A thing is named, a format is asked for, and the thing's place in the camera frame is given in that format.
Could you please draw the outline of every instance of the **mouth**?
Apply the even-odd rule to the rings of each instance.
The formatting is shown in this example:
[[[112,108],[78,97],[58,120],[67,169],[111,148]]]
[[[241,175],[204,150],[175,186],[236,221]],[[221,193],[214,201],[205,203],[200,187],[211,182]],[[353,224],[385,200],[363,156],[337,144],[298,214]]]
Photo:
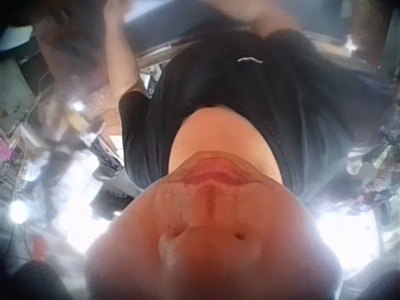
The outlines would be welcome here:
[[[248,172],[242,170],[230,159],[208,157],[196,161],[192,166],[179,170],[173,182],[184,184],[201,184],[216,181],[230,186],[242,186],[256,182]]]

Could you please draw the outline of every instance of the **short sleeve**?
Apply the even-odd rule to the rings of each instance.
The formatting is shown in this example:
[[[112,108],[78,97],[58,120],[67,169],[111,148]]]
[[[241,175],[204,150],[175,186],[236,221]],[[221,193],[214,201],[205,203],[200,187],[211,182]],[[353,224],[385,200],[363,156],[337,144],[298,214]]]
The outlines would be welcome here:
[[[374,143],[385,123],[393,95],[375,74],[352,71],[324,57],[296,31],[278,31],[265,43],[277,49],[291,69],[299,93],[313,114],[334,119],[355,146]]]
[[[144,94],[136,91],[128,92],[119,102],[126,172],[132,182],[141,189],[149,182],[145,140],[149,102]]]

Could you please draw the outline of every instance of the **nose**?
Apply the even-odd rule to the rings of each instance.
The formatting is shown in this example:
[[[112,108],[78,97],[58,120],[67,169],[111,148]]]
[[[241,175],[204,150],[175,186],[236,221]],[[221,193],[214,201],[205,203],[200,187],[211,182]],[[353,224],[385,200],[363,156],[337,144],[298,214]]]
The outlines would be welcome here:
[[[196,226],[164,232],[159,251],[170,285],[196,283],[209,287],[254,274],[261,247],[241,232]]]

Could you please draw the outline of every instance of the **hand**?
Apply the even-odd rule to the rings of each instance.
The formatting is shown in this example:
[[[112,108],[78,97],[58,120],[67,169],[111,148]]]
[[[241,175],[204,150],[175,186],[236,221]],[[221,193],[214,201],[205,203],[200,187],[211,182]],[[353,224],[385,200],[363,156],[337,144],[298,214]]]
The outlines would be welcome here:
[[[274,0],[202,0],[235,20],[253,23],[264,15]]]
[[[124,16],[132,6],[132,0],[108,0],[104,7],[106,27],[122,26]]]

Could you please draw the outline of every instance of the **person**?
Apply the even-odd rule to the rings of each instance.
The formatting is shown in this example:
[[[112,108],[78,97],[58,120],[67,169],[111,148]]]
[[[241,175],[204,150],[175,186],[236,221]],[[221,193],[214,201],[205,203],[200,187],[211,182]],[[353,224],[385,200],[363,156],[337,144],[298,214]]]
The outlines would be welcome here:
[[[93,299],[331,299],[341,268],[297,198],[373,142],[390,103],[324,59],[274,0],[207,0],[248,31],[211,34],[144,95],[104,8],[125,167],[143,190],[92,245]]]

